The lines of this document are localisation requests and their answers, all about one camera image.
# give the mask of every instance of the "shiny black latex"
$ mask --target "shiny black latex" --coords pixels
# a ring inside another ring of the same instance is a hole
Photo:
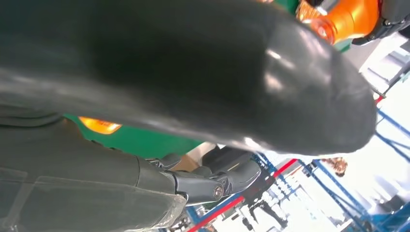
[[[247,0],[6,1],[0,103],[249,150],[353,152],[366,80],[291,15]]]

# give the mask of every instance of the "blue metal frame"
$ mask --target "blue metal frame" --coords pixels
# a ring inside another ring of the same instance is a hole
[[[214,214],[216,211],[222,209],[223,207],[225,207],[226,205],[228,205],[229,203],[231,203],[232,201],[234,201],[235,199],[237,199],[240,196],[241,196],[241,194],[239,194],[239,193],[236,193],[236,194],[233,194],[233,195],[229,196],[224,201],[222,201],[217,206],[215,206],[213,209],[209,210],[205,215],[200,217],[200,221],[207,218],[209,215]]]
[[[393,126],[403,132],[406,136],[410,138],[410,131],[401,126],[398,122],[393,120],[389,117],[386,113],[378,110],[378,113],[382,116],[382,120],[386,120],[390,122]],[[396,141],[387,139],[386,137],[382,136],[380,133],[376,132],[375,134],[378,138],[380,138],[383,142],[385,142],[388,146],[393,148],[395,152],[402,156],[407,162],[410,162],[410,157],[406,155],[399,147],[405,148],[410,150],[410,146],[398,143]],[[347,198],[353,203],[350,204],[347,200],[341,198],[333,191],[331,191],[327,186],[323,184],[323,182],[311,171],[306,164],[302,161],[299,163],[304,167],[304,169],[318,182],[318,184],[332,197],[332,199],[341,207],[341,209],[348,214],[353,221],[356,223],[358,227],[362,231],[366,231],[365,228],[361,225],[360,221],[355,218],[350,211],[342,204],[342,202],[352,208],[353,210],[357,211],[364,220],[370,221],[373,226],[377,229],[378,232],[388,232],[394,229],[397,232],[404,232],[410,229],[410,203],[406,204],[402,209],[398,210],[397,212],[393,213],[392,215],[388,216],[387,219],[380,220],[379,216],[371,216],[368,214],[367,210],[343,187],[343,185],[330,173],[318,160],[313,161],[319,169],[321,169],[335,184],[336,186],[347,196]]]
[[[186,207],[185,210],[187,211],[188,216],[191,218],[192,222],[196,225],[200,223],[202,220],[196,213],[195,206]],[[198,229],[198,232],[207,232],[208,230],[204,228]]]
[[[399,145],[403,148],[406,149],[410,149],[410,147],[403,145],[401,143],[398,143],[396,141],[387,139],[386,137],[382,136],[381,134],[379,134],[378,132],[376,132],[376,136],[381,139],[383,142],[385,142],[387,145],[389,145],[389,147],[393,148],[395,150],[396,153],[398,153],[401,157],[403,157],[405,160],[407,160],[407,162],[410,162],[410,157],[408,155],[406,155],[406,153],[404,153],[402,150],[400,150],[397,146],[395,145]]]
[[[254,159],[257,162],[261,161],[263,164],[265,164],[268,167],[268,169],[271,173],[278,171],[278,169],[269,161],[269,159],[264,154],[257,153],[257,154],[254,155]],[[288,194],[286,194],[285,192],[283,193],[283,195],[289,200],[290,195],[292,195],[292,194],[296,195],[295,190],[291,187],[291,185],[289,185],[289,183],[286,181],[285,177],[282,174],[279,174],[278,177],[286,185],[286,187],[290,191]]]
[[[400,125],[398,122],[396,122],[394,119],[392,119],[390,116],[388,116],[385,112],[381,111],[380,109],[378,109],[377,112],[383,117],[382,120],[386,119],[394,127],[402,131],[405,135],[407,135],[410,138],[410,131],[408,129],[404,128],[402,125]]]
[[[310,174],[310,176],[312,176],[313,179],[315,179],[318,182],[318,184],[330,195],[330,197],[336,202],[336,204],[338,204],[338,206],[340,206],[340,208],[343,210],[343,212],[345,212],[347,215],[349,215],[349,217],[356,223],[356,225],[359,227],[359,229],[362,232],[366,232],[366,229],[362,226],[360,221],[357,220],[357,218],[355,218],[353,216],[353,214],[351,214],[351,212],[337,199],[337,197],[334,196],[333,192],[330,191],[330,189],[327,188],[326,185],[324,185],[324,183],[308,168],[308,166],[300,160],[298,162]]]

